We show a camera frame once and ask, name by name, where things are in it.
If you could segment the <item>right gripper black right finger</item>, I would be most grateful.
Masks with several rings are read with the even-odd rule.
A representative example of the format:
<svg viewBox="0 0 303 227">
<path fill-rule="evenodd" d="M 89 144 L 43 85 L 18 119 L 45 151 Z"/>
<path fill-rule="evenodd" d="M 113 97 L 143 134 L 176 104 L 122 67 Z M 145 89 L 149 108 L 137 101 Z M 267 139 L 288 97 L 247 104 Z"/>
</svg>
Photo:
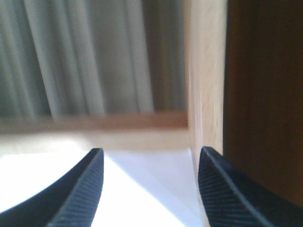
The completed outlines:
<svg viewBox="0 0 303 227">
<path fill-rule="evenodd" d="M 252 180 L 212 147 L 202 147 L 198 187 L 212 227 L 301 227 L 303 209 Z"/>
</svg>

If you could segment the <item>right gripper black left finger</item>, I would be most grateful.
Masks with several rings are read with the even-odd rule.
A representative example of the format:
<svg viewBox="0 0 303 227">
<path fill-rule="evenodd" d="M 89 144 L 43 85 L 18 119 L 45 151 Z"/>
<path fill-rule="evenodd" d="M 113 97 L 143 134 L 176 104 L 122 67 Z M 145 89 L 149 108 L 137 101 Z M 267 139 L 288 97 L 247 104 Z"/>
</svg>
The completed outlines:
<svg viewBox="0 0 303 227">
<path fill-rule="evenodd" d="M 92 149 L 53 184 L 2 212 L 2 227 L 90 227 L 104 182 L 104 151 Z"/>
</svg>

